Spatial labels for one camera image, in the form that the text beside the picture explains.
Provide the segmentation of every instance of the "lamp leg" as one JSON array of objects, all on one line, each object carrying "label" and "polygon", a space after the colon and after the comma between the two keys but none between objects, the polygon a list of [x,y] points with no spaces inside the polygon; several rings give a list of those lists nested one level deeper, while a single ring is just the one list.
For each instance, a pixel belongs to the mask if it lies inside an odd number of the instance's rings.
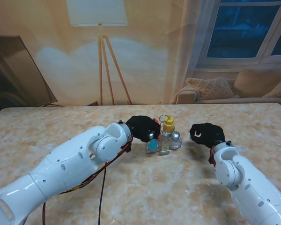
[{"label": "lamp leg", "polygon": [[123,77],[122,77],[120,68],[118,67],[118,62],[117,62],[116,56],[115,56],[115,54],[114,54],[114,52],[113,52],[113,49],[112,49],[111,43],[110,43],[110,41],[109,41],[109,38],[108,38],[108,36],[107,36],[106,34],[104,34],[103,37],[105,38],[106,43],[107,43],[108,48],[109,48],[109,51],[111,52],[111,56],[112,56],[112,58],[113,58],[114,64],[116,65],[116,68],[117,68],[117,71],[118,71],[118,75],[119,75],[119,77],[120,77],[120,80],[121,80],[122,85],[123,85],[123,87],[124,87],[125,93],[126,93],[126,95],[127,95],[128,102],[129,102],[130,105],[132,105],[132,102],[131,102],[131,99],[130,99],[130,96],[129,96],[127,87],[126,87],[125,82],[124,82],[124,79],[123,79]]},{"label": "lamp leg", "polygon": [[102,46],[102,50],[103,50],[103,56],[104,56],[104,62],[105,62],[105,68],[106,68],[106,73],[107,73],[109,90],[111,92],[112,105],[115,105],[114,104],[114,99],[113,99],[113,93],[112,93],[111,78],[109,76],[109,69],[108,69],[107,56],[106,56],[106,51],[105,51],[105,44],[104,44],[104,40],[103,40],[103,35],[102,34],[100,34],[100,40],[101,40],[101,46]]},{"label": "lamp leg", "polygon": [[101,39],[98,36],[98,51],[99,51],[99,79],[100,79],[100,105],[103,105],[103,88],[102,88],[102,50]]}]

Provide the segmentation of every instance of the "wire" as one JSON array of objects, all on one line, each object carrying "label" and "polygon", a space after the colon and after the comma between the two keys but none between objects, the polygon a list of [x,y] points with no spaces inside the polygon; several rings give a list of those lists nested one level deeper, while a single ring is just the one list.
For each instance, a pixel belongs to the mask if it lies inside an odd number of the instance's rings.
[{"label": "wire", "polygon": [[97,172],[95,172],[95,173],[93,173],[92,175],[90,175],[88,178],[86,178],[86,179],[85,179],[80,185],[78,185],[77,187],[74,187],[74,188],[71,188],[71,189],[69,189],[69,190],[67,190],[67,191],[64,191],[64,192],[60,193],[59,195],[61,195],[61,194],[66,194],[66,193],[69,193],[69,192],[72,192],[72,191],[75,191],[75,190],[77,190],[77,189],[84,188],[85,186],[87,186],[93,179],[96,178],[96,176],[97,176],[100,172],[102,172],[107,166],[109,166],[111,163],[113,163],[117,158],[119,158],[119,157],[126,151],[126,149],[131,145],[132,140],[133,140],[133,138],[131,139],[131,141],[130,141],[129,143],[127,143],[127,144],[123,147],[123,149],[118,153],[118,155],[117,155],[112,161],[110,161],[110,162],[108,162],[108,163],[105,163],[105,165],[104,165],[100,170],[98,170]]},{"label": "wire", "polygon": [[43,225],[46,224],[46,203],[43,204]]},{"label": "wire", "polygon": [[[84,188],[85,186],[87,186],[91,181],[93,181],[96,176],[102,172],[104,170],[104,176],[103,176],[103,183],[102,183],[102,189],[101,189],[101,196],[100,196],[100,203],[99,203],[99,218],[98,218],[98,225],[100,225],[100,217],[101,217],[101,204],[102,204],[102,197],[103,197],[103,189],[104,189],[104,183],[105,183],[105,176],[106,176],[106,168],[111,164],[113,163],[117,158],[119,158],[125,151],[128,147],[131,146],[131,143],[133,141],[133,137],[131,138],[131,140],[122,148],[122,150],[117,154],[117,156],[110,162],[108,163],[105,163],[105,165],[100,169],[98,170],[97,172],[93,173],[92,175],[90,175],[88,178],[86,178],[80,185],[74,187],[74,188],[71,188],[67,191],[64,191],[62,193],[60,193],[59,195],[61,194],[65,194],[65,193],[69,193],[69,192],[72,192],[72,191],[75,191],[77,189],[80,189],[80,188]],[[46,223],[46,203],[43,204],[43,225],[45,225]]]},{"label": "wire", "polygon": [[103,197],[103,190],[104,190],[105,176],[106,176],[106,167],[105,167],[105,169],[104,169],[103,183],[102,183],[102,189],[101,189],[101,195],[100,195],[98,225],[100,225],[100,218],[101,218],[101,204],[102,204],[102,197]]}]

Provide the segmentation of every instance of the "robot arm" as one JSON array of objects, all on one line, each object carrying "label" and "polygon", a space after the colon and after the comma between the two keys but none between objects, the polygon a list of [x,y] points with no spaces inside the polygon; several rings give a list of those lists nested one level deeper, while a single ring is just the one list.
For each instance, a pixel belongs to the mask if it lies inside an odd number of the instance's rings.
[{"label": "robot arm", "polygon": [[246,221],[251,225],[281,225],[281,192],[231,142],[224,140],[222,129],[195,124],[190,132],[195,142],[211,148],[209,162],[215,166],[216,178],[228,188]]},{"label": "robot arm", "polygon": [[30,213],[54,195],[75,188],[110,162],[132,136],[144,142],[157,138],[160,126],[147,116],[127,123],[92,127],[50,152],[31,172],[0,189],[0,225],[21,225]]}]

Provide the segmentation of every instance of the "marble table top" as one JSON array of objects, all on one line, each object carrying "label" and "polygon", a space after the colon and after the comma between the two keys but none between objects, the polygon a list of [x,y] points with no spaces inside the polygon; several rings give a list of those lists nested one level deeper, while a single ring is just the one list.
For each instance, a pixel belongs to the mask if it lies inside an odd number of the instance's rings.
[{"label": "marble table top", "polygon": [[[0,112],[0,187],[33,169],[52,149],[91,126],[108,126],[133,115],[174,117],[182,147],[169,155],[148,155],[134,140],[132,151],[107,168],[103,225],[237,225],[229,191],[215,178],[209,150],[189,140],[194,123],[211,122],[226,140],[281,191],[281,106],[279,104],[141,105],[9,108]],[[94,225],[103,173],[85,188],[47,202],[46,223]],[[26,225],[41,224],[41,207]]]}]

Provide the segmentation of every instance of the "white eye sticker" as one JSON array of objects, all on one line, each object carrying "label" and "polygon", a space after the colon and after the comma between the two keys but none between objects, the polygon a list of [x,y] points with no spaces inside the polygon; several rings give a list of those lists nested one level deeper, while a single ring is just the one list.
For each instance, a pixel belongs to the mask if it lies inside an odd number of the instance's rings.
[{"label": "white eye sticker", "polygon": [[201,135],[202,135],[202,133],[199,134],[199,135],[197,135],[197,131],[196,131],[196,133],[195,133],[195,136],[196,136],[196,137],[201,137]]}]

